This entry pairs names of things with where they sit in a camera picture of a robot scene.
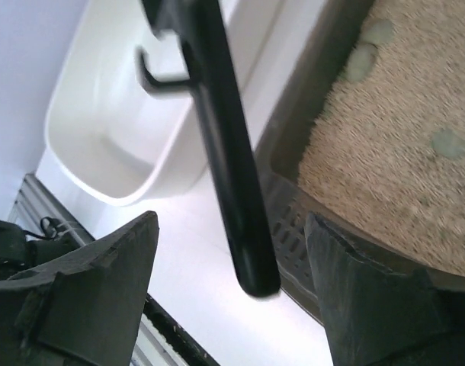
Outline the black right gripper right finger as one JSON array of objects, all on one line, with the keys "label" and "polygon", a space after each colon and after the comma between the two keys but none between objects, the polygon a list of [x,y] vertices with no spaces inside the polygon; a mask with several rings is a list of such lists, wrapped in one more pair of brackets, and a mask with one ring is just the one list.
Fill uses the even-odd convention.
[{"label": "black right gripper right finger", "polygon": [[465,365],[465,277],[309,213],[306,248],[336,365]]}]

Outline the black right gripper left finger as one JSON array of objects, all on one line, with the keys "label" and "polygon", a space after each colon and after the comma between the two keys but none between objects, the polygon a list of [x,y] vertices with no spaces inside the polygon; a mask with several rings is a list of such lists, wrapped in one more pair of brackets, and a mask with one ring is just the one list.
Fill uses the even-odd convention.
[{"label": "black right gripper left finger", "polygon": [[128,365],[158,237],[152,211],[85,246],[0,221],[0,365]]}]

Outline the black litter scoop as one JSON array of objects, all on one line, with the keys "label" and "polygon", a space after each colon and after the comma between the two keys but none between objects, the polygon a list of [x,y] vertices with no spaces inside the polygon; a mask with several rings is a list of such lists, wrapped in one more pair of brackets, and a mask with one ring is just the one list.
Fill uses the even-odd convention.
[{"label": "black litter scoop", "polygon": [[197,109],[236,278],[251,297],[281,289],[265,204],[249,141],[226,28],[217,1],[143,1],[156,37],[178,36],[186,79],[157,79],[138,49],[137,72],[149,95],[189,92]]}]

